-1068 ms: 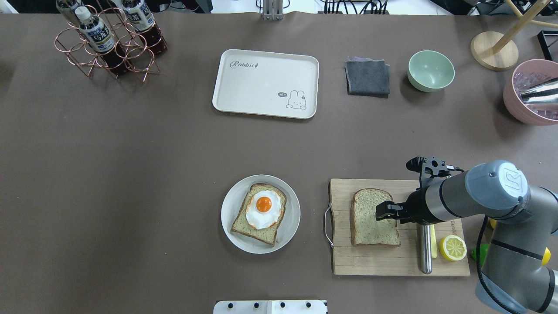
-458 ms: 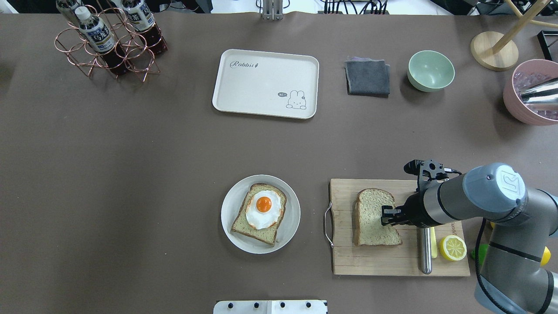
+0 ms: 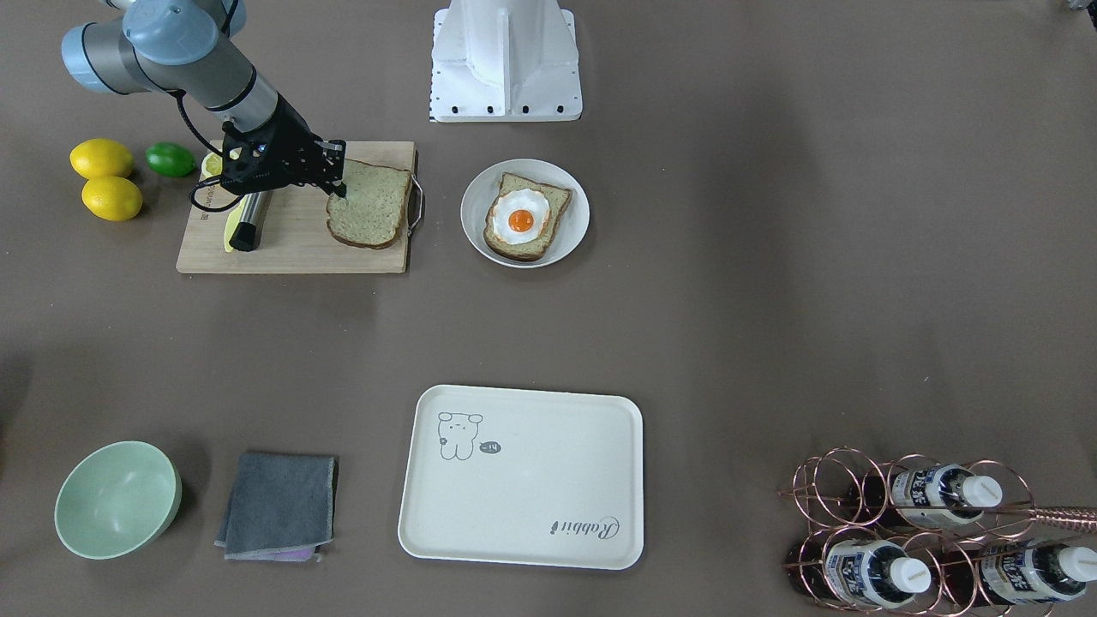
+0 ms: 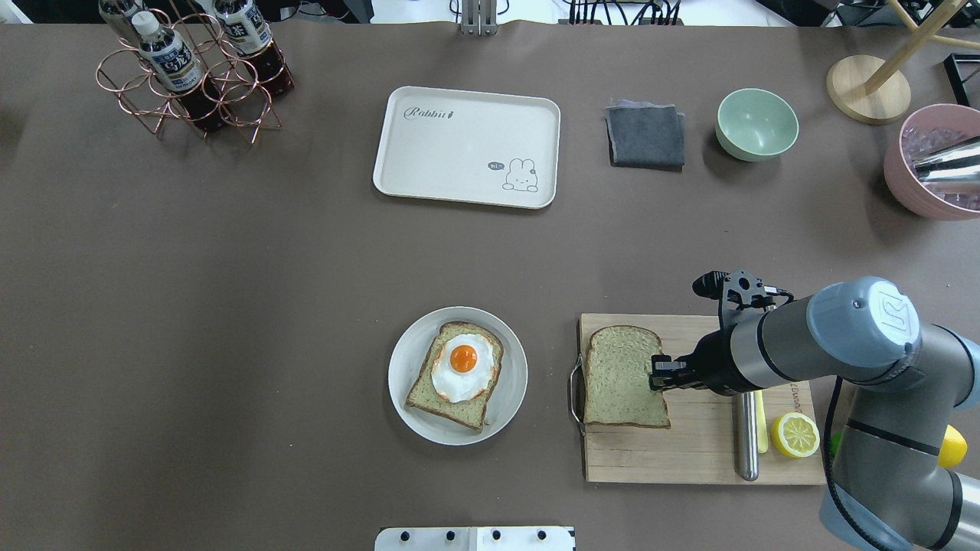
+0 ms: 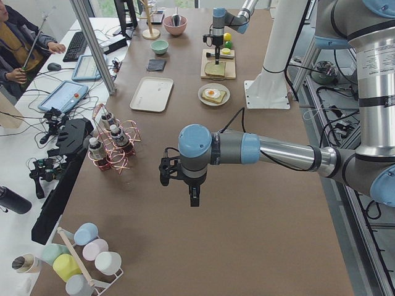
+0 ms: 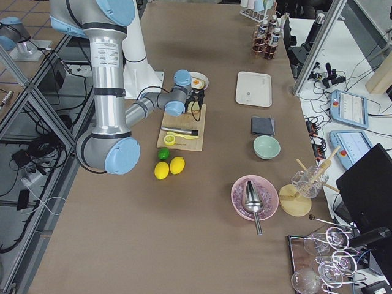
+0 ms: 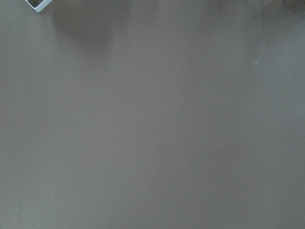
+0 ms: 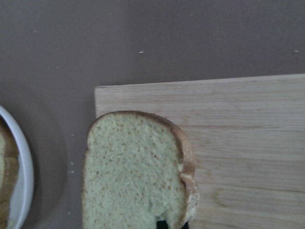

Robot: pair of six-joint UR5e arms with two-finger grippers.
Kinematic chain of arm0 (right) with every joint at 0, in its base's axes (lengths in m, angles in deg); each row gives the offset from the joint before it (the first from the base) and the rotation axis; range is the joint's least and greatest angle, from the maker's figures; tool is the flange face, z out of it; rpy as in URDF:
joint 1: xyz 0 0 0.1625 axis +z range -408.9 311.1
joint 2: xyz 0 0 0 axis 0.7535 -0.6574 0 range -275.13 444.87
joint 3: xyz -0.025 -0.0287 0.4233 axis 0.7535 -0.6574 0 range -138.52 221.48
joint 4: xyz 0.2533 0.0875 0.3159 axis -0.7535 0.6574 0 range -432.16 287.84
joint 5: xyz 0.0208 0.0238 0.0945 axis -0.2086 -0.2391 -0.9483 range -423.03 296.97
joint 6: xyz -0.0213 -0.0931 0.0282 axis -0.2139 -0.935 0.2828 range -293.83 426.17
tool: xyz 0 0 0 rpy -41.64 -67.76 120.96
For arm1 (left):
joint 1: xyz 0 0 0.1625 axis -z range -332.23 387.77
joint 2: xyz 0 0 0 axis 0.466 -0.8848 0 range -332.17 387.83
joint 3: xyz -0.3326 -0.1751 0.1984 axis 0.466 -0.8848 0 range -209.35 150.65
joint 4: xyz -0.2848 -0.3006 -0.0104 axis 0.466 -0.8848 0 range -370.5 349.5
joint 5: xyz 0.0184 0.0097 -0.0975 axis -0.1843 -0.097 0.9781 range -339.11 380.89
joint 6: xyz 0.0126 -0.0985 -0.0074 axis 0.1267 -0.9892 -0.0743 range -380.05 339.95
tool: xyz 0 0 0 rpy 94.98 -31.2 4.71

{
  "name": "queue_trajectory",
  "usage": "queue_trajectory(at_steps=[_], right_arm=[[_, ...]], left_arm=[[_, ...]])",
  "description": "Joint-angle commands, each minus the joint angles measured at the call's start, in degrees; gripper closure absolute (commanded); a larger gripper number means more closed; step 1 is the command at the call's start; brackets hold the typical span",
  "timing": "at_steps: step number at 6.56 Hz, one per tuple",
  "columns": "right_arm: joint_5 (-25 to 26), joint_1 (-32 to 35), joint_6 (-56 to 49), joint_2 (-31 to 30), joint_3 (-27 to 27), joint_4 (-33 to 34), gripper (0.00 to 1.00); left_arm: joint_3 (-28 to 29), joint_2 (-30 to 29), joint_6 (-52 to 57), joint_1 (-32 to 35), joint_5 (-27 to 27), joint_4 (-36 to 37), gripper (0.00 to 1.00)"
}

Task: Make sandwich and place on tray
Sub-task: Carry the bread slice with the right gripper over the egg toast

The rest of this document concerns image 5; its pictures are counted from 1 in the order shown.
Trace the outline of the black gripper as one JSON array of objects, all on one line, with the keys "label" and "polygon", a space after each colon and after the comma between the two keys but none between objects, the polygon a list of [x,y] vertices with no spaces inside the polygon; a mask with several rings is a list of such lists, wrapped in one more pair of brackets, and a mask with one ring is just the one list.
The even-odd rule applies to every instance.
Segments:
[{"label": "black gripper", "polygon": [[215,64],[220,62],[220,49],[223,46],[223,35],[212,35],[212,45],[215,46]]},{"label": "black gripper", "polygon": [[190,206],[199,206],[200,186],[206,180],[206,173],[198,177],[184,176],[184,182],[189,188]]}]

